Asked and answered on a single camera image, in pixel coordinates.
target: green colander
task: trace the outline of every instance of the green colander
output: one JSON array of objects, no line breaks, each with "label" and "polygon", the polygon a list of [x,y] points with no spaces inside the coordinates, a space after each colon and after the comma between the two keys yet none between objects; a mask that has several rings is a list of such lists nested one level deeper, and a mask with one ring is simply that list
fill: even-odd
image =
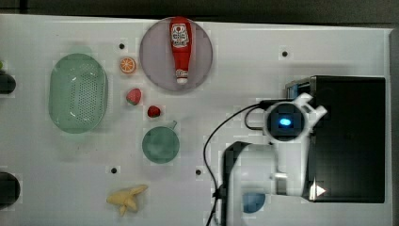
[{"label": "green colander", "polygon": [[105,114],[107,96],[105,71],[94,58],[71,54],[53,68],[49,113],[62,131],[81,134],[96,127]]}]

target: black box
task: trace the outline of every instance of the black box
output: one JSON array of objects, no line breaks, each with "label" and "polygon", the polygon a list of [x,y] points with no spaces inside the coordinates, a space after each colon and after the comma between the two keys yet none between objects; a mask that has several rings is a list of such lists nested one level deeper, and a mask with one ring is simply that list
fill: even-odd
[{"label": "black box", "polygon": [[315,75],[288,84],[286,90],[288,98],[307,92],[311,105],[328,111],[311,134],[303,197],[312,202],[384,202],[385,78]]}]

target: blue object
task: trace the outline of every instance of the blue object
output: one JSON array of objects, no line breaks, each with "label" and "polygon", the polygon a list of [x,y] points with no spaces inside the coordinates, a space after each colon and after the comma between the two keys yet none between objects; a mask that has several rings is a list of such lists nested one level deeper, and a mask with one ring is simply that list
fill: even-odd
[{"label": "blue object", "polygon": [[264,205],[266,196],[261,193],[246,193],[243,195],[244,213],[253,214],[258,212]]},{"label": "blue object", "polygon": [[289,126],[291,124],[291,121],[288,119],[281,119],[279,120],[279,124]]}]

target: red strawberry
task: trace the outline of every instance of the red strawberry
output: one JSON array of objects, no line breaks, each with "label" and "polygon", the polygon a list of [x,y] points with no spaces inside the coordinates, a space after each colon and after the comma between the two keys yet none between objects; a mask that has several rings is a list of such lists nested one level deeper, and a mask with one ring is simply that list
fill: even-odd
[{"label": "red strawberry", "polygon": [[126,101],[132,105],[137,105],[141,99],[141,90],[140,89],[132,89],[126,95]]},{"label": "red strawberry", "polygon": [[161,115],[161,109],[159,109],[157,106],[152,105],[149,107],[149,110],[147,111],[147,115],[150,118],[156,118]]}]

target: round plate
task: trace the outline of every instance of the round plate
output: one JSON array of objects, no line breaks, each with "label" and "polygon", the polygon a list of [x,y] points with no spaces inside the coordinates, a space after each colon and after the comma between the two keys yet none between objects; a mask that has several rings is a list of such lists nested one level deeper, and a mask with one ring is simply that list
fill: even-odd
[{"label": "round plate", "polygon": [[206,32],[190,21],[193,34],[188,81],[176,82],[174,58],[170,47],[169,24],[166,18],[153,25],[144,35],[140,45],[140,63],[144,73],[157,86],[170,91],[194,89],[205,81],[212,66],[212,44]]}]

